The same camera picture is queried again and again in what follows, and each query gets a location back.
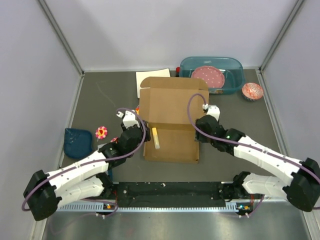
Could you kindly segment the brown cardboard box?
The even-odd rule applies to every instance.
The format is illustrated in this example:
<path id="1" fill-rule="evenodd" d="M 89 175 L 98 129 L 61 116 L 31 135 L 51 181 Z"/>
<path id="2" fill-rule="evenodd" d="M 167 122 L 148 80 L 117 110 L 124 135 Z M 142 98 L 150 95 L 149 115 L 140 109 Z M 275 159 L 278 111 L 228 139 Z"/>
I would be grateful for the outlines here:
<path id="1" fill-rule="evenodd" d="M 156 128 L 159 148 L 153 140 L 144 144 L 147 161 L 199 162 L 199 143 L 192 123 L 204 115 L 209 88 L 200 78 L 147 77 L 140 84 L 139 116 Z"/>

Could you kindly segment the yellow highlighter marker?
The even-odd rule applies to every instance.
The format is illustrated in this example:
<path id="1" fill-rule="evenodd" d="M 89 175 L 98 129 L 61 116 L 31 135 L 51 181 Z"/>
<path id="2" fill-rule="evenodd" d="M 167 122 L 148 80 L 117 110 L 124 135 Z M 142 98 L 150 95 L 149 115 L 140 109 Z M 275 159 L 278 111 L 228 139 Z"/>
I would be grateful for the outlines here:
<path id="1" fill-rule="evenodd" d="M 156 127 L 153 127 L 151 129 L 152 136 L 153 136 L 153 142 L 154 142 L 154 147 L 156 150 L 160 149 L 160 141 L 159 141 L 159 135 Z"/>

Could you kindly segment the blue packet under arm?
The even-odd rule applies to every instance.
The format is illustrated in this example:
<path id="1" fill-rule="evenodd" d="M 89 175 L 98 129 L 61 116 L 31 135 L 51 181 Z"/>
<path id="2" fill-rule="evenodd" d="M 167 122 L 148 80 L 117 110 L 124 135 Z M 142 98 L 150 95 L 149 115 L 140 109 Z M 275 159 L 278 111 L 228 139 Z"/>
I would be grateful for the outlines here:
<path id="1" fill-rule="evenodd" d="M 111 180 L 113 180 L 113 172 L 112 172 L 111 169 L 107 171 L 107 175 L 109 176 L 109 178 L 110 178 Z"/>

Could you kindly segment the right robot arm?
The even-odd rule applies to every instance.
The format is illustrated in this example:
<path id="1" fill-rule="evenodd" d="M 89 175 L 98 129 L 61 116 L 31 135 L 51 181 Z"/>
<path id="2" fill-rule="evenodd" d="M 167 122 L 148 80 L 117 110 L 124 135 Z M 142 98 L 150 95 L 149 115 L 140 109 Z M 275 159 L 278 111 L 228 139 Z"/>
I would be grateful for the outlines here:
<path id="1" fill-rule="evenodd" d="M 299 160 L 267 148 L 234 128 L 224 129 L 211 115 L 193 123 L 195 138 L 209 143 L 220 152 L 246 160 L 271 176 L 242 172 L 234 178 L 233 192 L 239 198 L 249 194 L 269 195 L 287 199 L 304 212 L 317 209 L 320 198 L 320 166 L 311 159 Z"/>

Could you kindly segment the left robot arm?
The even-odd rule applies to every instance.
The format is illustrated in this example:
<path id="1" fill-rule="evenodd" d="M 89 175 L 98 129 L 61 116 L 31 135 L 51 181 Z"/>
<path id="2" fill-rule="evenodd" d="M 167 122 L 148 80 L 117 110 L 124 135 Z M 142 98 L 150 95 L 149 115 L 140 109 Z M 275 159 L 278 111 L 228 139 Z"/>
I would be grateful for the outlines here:
<path id="1" fill-rule="evenodd" d="M 59 207 L 85 198 L 109 198 L 114 191 L 107 171 L 132 157 L 143 143 L 150 141 L 150 129 L 142 125 L 124 128 L 120 137 L 69 166 L 45 173 L 35 172 L 24 192 L 22 210 L 35 221 L 50 217 Z"/>

